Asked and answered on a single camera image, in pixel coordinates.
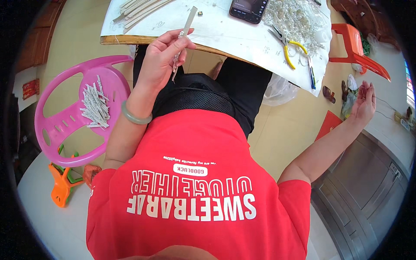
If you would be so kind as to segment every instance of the white tabletop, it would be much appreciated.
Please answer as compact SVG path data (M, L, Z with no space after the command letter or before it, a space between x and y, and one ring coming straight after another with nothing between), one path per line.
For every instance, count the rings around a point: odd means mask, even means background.
M93 259L85 242L89 187L74 187L65 208L51 199L54 179L50 161L40 153L24 173L17 193L29 220L55 259Z
M123 23L114 24L113 20L120 15L120 5L125 1L111 0L101 36L123 34ZM316 79L315 90L311 88L306 58L299 58L299 54L291 57L290 59L296 67L296 70L292 70L284 63L282 43L278 42L268 31L271 27L267 26L264 21L254 25L232 17L228 13L231 1L216 0L217 5L213 6L214 0L174 0L145 17L126 34L159 36L168 30L183 28L190 8L196 6L198 11L203 12L203 15L196 16L192 22L195 31L189 38L194 43L215 48L255 63L286 78L317 97L321 90L322 79L328 63L329 44L332 37L330 10L326 1L321 1L322 6L319 9L327 24L324 31L329 40L323 43L325 49L319 49L317 54L312 57ZM298 64L299 59L301 59L304 66Z

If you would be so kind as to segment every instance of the pliers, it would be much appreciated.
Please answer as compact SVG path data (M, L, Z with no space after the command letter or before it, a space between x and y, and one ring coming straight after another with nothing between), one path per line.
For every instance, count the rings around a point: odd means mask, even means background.
M302 44L300 44L300 43L298 43L298 42L295 42L295 41L288 41L287 39L286 39L286 37L285 36L283 36L280 32L279 32L279 30L273 25L273 29L274 29L274 31L273 30L270 30L269 29L269 31L279 40L279 41L281 41L282 43L283 43L283 50L284 50L284 52L285 52L285 58L286 58L286 61L287 61L287 63L289 64L289 66L292 68L292 69L296 69L294 66L293 66L293 64L292 64L292 62L290 61L290 59L289 59L289 52L288 52L288 50L287 50L287 44L293 44L293 45L296 45L296 46L299 46L302 50L303 50L303 52L307 55L308 54L308 51L305 49L305 47L303 47L303 45Z

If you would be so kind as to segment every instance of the window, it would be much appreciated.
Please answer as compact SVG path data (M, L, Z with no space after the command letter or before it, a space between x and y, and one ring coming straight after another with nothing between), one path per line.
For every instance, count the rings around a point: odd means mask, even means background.
M407 67L407 62L404 62L406 66L406 80L407 80L407 103L411 107L415 107L415 96L413 92L413 85L412 85L412 79L410 78L410 72L409 68Z

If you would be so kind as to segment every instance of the forearm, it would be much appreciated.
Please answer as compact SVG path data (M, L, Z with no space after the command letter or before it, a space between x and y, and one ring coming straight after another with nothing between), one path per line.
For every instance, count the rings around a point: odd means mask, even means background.
M146 118L152 112L157 94L158 92L141 86L138 82L127 99L126 108L135 117ZM107 142L103 169L117 169L132 158L146 127L147 125L132 123L123 114L120 114Z
M298 168L310 182L315 181L357 138L364 126L357 123L353 116L347 118L328 134L311 144L288 165L285 171Z

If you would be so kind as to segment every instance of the orange plastic chair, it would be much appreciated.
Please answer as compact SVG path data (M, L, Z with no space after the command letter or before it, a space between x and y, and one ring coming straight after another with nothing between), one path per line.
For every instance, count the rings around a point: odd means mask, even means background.
M329 58L330 62L357 63L391 82L389 73L377 62L364 55L359 31L347 23L333 23L332 29L342 34L348 57Z
M53 163L50 163L48 166L53 178L55 179L55 185L52 189L51 198L58 207L63 208L67 203L72 187L82 184L84 181L70 183L68 180L68 173L71 170L71 167L65 168L63 174L61 175Z

